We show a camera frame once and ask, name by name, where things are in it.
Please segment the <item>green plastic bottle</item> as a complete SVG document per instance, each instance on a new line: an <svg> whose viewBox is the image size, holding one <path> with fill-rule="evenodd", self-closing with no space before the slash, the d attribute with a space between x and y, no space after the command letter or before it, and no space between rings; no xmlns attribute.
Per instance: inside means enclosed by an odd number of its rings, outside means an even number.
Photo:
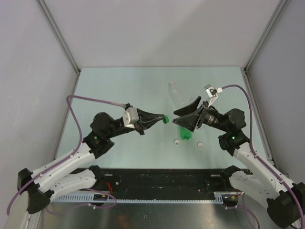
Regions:
<svg viewBox="0 0 305 229"><path fill-rule="evenodd" d="M192 138L192 132L182 126L178 126L178 134L182 140L190 140Z"/></svg>

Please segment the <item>green bottle cap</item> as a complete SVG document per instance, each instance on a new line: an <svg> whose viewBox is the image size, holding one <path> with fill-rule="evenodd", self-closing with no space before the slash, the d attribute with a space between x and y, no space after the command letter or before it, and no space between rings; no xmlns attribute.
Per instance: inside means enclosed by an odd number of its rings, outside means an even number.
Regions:
<svg viewBox="0 0 305 229"><path fill-rule="evenodd" d="M163 123L164 123L164 124L169 123L169 118L168 118L168 116L164 115L164 117L163 117Z"/></svg>

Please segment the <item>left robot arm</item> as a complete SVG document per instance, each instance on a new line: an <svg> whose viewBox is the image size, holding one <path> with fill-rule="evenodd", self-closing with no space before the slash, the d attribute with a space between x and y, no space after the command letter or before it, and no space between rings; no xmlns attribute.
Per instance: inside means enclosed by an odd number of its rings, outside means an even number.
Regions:
<svg viewBox="0 0 305 229"><path fill-rule="evenodd" d="M166 124L169 120L164 114L132 106L127 106L119 119L105 112L96 114L90 125L91 132L81 138L75 149L39 169L25 168L18 173L18 191L28 195L27 212L35 214L57 197L76 190L103 189L105 173L99 166L90 166L77 174L74 170L106 154L114 146L112 138L133 131L144 135L145 130L159 121Z"/></svg>

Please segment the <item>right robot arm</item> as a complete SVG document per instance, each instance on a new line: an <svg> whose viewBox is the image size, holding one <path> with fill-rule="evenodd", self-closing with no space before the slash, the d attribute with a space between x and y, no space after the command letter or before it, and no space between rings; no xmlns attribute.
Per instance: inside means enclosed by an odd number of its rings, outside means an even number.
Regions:
<svg viewBox="0 0 305 229"><path fill-rule="evenodd" d="M203 124L224 131L218 137L220 148L253 174L250 177L238 167L230 166L222 171L220 187L224 191L235 188L250 196L267 210L270 219L282 229L298 220L304 228L304 183L295 183L258 154L242 131L246 127L244 111L234 108L221 114L207 101L199 104L200 100L201 97L197 97L190 105L174 111L178 117L173 123L192 132Z"/></svg>

